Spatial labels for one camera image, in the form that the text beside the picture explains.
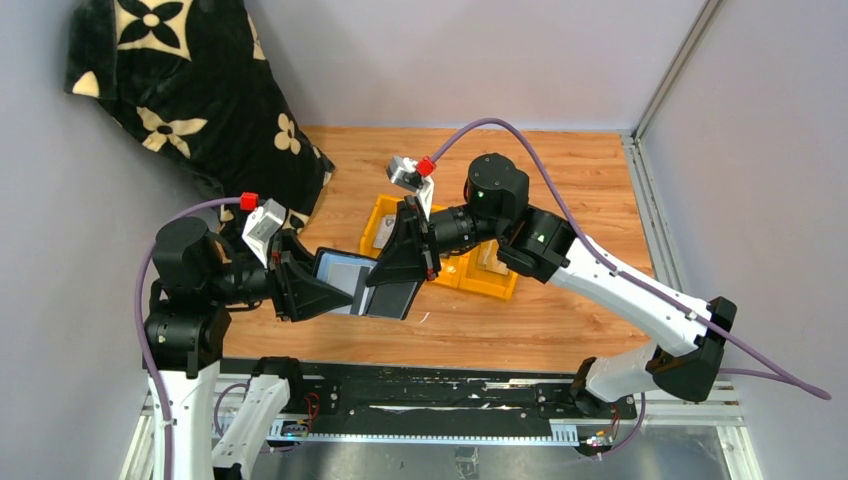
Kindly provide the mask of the black credit card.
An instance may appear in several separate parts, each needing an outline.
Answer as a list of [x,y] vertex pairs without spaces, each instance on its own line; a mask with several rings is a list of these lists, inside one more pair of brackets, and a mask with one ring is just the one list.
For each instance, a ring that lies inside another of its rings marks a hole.
[[422,283],[389,283],[371,289],[365,315],[374,318],[405,320]]

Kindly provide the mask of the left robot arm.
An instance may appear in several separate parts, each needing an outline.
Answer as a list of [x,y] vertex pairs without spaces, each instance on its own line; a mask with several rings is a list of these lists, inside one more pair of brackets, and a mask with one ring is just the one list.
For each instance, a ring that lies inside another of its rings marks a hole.
[[305,437],[322,407],[306,385],[298,360],[263,357],[253,367],[246,397],[219,442],[213,396],[221,372],[229,306],[272,301],[282,320],[301,321],[352,303],[350,294],[307,272],[313,258],[289,231],[271,238],[268,262],[241,254],[229,265],[218,256],[220,236],[197,217],[162,227],[152,248],[159,277],[151,286],[144,321],[145,362],[157,419],[157,479],[248,479],[269,430],[286,409],[305,414],[296,426]]

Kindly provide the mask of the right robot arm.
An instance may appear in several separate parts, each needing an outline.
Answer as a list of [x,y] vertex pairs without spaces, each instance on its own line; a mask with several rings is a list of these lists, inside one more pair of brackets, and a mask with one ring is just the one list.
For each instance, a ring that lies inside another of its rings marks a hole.
[[434,167],[429,159],[390,161],[389,180],[407,194],[368,285],[432,281],[443,256],[493,241],[510,271],[576,292],[650,337],[645,347],[586,359],[571,386],[576,404],[588,409],[652,390],[706,400],[723,360],[723,334],[737,312],[733,302],[680,293],[601,249],[573,221],[532,206],[528,175],[499,154],[471,162],[462,206],[433,211]]

